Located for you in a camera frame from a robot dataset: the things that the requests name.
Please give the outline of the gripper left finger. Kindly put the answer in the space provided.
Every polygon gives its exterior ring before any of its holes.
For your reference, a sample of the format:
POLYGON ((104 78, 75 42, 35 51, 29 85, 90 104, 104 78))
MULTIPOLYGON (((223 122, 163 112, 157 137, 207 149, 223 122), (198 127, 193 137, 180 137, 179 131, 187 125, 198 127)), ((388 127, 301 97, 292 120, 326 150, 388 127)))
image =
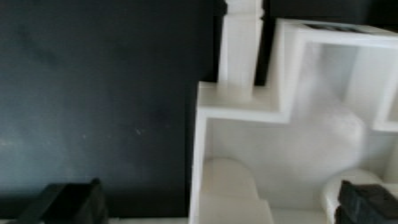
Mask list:
POLYGON ((100 179, 51 184, 12 224, 109 224, 100 179))

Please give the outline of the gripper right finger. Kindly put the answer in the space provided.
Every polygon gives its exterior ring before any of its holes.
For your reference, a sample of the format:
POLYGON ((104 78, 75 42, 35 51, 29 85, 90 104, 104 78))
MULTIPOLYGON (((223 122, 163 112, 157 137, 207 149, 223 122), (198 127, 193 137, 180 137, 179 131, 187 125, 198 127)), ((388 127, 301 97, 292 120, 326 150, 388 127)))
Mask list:
POLYGON ((398 198, 381 184, 342 181, 335 224, 398 224, 398 198))

